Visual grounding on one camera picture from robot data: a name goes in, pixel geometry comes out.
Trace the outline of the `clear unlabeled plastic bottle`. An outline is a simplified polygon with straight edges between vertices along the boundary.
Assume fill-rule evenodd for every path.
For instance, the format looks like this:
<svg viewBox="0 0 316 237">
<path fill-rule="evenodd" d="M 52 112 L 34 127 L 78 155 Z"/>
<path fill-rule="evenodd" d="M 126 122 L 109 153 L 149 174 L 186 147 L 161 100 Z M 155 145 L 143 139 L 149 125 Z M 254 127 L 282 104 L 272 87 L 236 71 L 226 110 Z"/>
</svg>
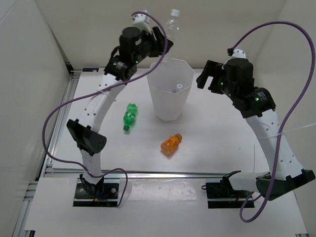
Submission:
<svg viewBox="0 0 316 237">
<path fill-rule="evenodd" d="M 175 46 L 175 40 L 179 32 L 179 16 L 180 16 L 180 10 L 178 9 L 171 10 L 170 18 L 165 27 L 165 31 L 166 31 L 168 40 L 171 41 L 173 45 L 170 47 L 169 51 L 165 54 L 162 61 L 163 65 L 167 65 L 167 62 L 172 58 L 171 56 L 172 50 L 173 50 L 173 47 Z"/>
</svg>

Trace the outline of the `blue label water bottle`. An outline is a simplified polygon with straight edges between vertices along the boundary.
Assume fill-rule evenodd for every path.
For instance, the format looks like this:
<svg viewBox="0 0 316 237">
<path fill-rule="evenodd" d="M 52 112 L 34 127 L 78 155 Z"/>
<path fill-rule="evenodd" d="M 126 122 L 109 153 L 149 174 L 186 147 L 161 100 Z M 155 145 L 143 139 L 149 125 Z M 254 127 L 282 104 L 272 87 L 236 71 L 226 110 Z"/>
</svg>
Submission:
<svg viewBox="0 0 316 237">
<path fill-rule="evenodd" d="M 173 93 L 180 92 L 183 88 L 184 88 L 183 85 L 179 83 L 176 85 L 176 88 L 172 90 L 172 92 Z"/>
</svg>

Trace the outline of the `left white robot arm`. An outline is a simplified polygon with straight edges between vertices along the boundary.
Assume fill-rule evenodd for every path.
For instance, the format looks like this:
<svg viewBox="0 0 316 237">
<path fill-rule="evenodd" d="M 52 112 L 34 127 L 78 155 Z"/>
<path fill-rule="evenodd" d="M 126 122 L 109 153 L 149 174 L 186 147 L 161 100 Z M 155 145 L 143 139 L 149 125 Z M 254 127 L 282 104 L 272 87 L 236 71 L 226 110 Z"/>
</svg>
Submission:
<svg viewBox="0 0 316 237">
<path fill-rule="evenodd" d="M 107 138 L 99 134 L 99 130 L 108 109 L 136 73 L 138 63 L 147 57 L 159 57 L 172 46 L 173 42 L 163 35 L 159 27 L 153 27 L 150 31 L 137 27 L 123 29 L 119 46 L 112 51 L 104 69 L 98 94 L 92 96 L 79 118 L 68 120 L 66 127 L 87 169 L 79 178 L 84 190 L 93 198 L 101 196 L 104 190 L 100 154 Z"/>
</svg>

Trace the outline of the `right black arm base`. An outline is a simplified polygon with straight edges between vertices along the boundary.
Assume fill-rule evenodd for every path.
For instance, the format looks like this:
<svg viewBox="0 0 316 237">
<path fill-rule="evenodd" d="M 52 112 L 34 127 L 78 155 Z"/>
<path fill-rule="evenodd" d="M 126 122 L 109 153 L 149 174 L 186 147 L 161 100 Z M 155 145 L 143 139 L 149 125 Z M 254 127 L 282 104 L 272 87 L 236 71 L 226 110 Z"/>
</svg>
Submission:
<svg viewBox="0 0 316 237">
<path fill-rule="evenodd" d="M 250 192 L 234 190 L 229 182 L 229 178 L 239 172 L 240 170 L 233 171 L 219 181 L 206 181 L 205 185 L 202 185 L 201 189 L 206 191 L 208 209 L 241 208 Z"/>
</svg>

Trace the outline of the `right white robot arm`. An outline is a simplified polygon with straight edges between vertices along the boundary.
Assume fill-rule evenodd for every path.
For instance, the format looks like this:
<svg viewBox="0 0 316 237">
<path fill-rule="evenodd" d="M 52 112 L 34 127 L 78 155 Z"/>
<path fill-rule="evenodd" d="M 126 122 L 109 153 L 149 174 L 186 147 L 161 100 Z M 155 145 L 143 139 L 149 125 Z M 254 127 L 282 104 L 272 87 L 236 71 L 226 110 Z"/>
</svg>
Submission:
<svg viewBox="0 0 316 237">
<path fill-rule="evenodd" d="M 269 166 L 269 171 L 263 173 L 233 171 L 226 174 L 211 188 L 213 197 L 232 198 L 241 191 L 258 192 L 265 197 L 274 162 L 277 162 L 276 174 L 269 200 L 274 200 L 316 178 L 312 170 L 304 169 L 296 159 L 284 135 L 277 145 L 280 122 L 276 105 L 265 88 L 254 85 L 252 63 L 245 58 L 230 59 L 225 64 L 208 60 L 196 80 L 197 87 L 203 89 L 208 77 L 212 77 L 208 90 L 225 94 L 231 99 L 233 106 L 240 111 L 256 135 Z"/>
</svg>

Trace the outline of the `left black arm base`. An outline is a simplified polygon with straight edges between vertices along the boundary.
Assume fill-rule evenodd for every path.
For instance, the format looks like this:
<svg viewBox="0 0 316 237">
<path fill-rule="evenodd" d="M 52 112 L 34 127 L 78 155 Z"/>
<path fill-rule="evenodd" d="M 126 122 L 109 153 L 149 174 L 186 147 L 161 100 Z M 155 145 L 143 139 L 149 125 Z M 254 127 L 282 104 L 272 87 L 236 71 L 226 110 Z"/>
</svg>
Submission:
<svg viewBox="0 0 316 237">
<path fill-rule="evenodd" d="M 74 207 L 117 207 L 119 200 L 119 179 L 105 179 L 98 194 L 90 194 L 78 179 L 73 199 Z"/>
</svg>

